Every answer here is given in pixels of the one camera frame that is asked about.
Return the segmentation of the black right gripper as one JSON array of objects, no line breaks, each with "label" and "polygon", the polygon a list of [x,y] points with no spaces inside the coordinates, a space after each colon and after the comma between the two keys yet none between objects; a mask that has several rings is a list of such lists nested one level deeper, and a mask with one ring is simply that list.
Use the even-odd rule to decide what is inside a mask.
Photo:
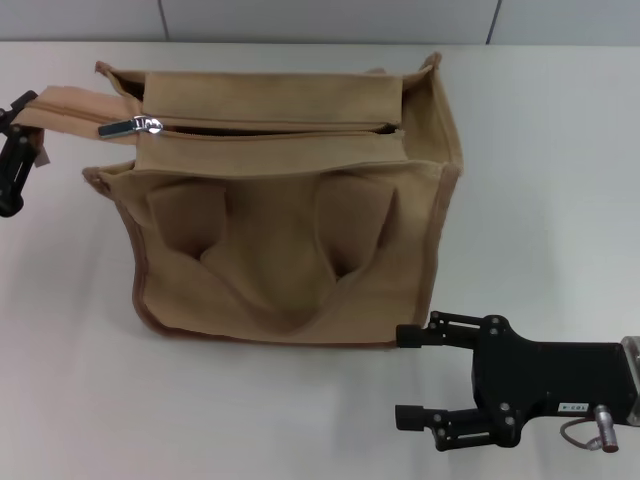
[{"label": "black right gripper", "polygon": [[398,325],[396,346],[473,349],[478,409],[395,406],[396,428],[429,430],[440,452],[513,448],[523,427],[540,417],[593,420],[601,447],[616,449],[614,426],[632,424],[632,356],[623,342],[538,342],[517,334],[502,316],[433,311],[424,327]]}]

